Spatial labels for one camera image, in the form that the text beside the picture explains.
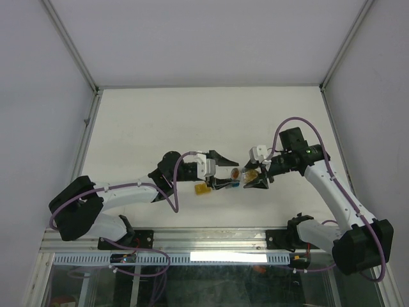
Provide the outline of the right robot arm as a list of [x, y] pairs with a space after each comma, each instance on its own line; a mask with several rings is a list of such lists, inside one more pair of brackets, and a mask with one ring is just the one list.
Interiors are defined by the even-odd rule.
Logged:
[[344, 185], [321, 143], [309, 145], [298, 127], [279, 133], [277, 139], [283, 150], [276, 156], [270, 156], [265, 145], [250, 149], [246, 167], [255, 169], [258, 176], [244, 187], [268, 189], [276, 176], [298, 172], [316, 189], [337, 226], [326, 226], [312, 216], [298, 214], [288, 221], [283, 234], [272, 239], [273, 243], [291, 252], [312, 244], [331, 254], [345, 275], [376, 266], [384, 271], [394, 234], [391, 223], [377, 219]]

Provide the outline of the orange bottle cap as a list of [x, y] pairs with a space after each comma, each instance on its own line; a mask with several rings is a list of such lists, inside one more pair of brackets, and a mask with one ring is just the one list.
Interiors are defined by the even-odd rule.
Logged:
[[233, 180], [239, 180], [241, 177], [241, 170], [239, 168], [233, 168], [231, 170], [231, 178]]

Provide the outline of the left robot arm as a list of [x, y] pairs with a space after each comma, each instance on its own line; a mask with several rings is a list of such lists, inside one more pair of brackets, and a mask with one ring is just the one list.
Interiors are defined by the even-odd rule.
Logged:
[[112, 216], [106, 210], [165, 201], [174, 213], [179, 213], [178, 182], [201, 181], [211, 190], [223, 189], [235, 181], [218, 179], [217, 167], [238, 165], [215, 150], [184, 154], [170, 151], [151, 173], [133, 182], [97, 184], [87, 175], [79, 176], [49, 203], [49, 226], [59, 232], [63, 241], [89, 235], [128, 248], [134, 241], [132, 225], [125, 216]]

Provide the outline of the weekly pill organizer strip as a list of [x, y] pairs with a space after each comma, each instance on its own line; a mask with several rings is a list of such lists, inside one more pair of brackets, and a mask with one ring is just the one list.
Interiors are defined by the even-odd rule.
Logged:
[[238, 187], [240, 185], [239, 181], [230, 179], [217, 179], [215, 178], [212, 182], [205, 182], [201, 184], [196, 184], [194, 186], [194, 191], [197, 196], [208, 194], [212, 191], [218, 191], [220, 189], [229, 189], [233, 187]]

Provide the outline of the aluminium mounting rail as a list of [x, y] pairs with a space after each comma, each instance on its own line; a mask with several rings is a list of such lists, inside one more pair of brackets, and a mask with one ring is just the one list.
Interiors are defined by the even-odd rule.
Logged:
[[[153, 248], [165, 253], [190, 251], [231, 251], [261, 253], [284, 250], [276, 238], [286, 233], [278, 228], [138, 228], [132, 247]], [[104, 239], [84, 236], [75, 241], [63, 241], [60, 234], [47, 229], [40, 244], [41, 253], [102, 252], [112, 247]]]

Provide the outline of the clear pill bottle yellow pills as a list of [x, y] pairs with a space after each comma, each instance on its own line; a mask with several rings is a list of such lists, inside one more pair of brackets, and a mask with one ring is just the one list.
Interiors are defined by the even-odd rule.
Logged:
[[257, 179], [258, 175], [259, 173], [256, 169], [243, 168], [240, 173], [240, 181], [243, 184], [248, 184], [249, 182], [252, 182], [253, 180]]

